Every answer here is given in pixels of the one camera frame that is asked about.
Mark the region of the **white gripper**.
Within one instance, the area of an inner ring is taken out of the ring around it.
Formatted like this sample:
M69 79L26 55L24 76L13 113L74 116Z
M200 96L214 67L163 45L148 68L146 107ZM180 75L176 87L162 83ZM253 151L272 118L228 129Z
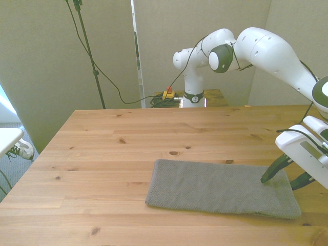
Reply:
M327 188L327 127L310 128L320 139L301 125L286 129L276 138L275 143L284 154L265 171L260 179L261 183L269 181L278 171L295 162L305 172L290 182L293 191L314 181Z

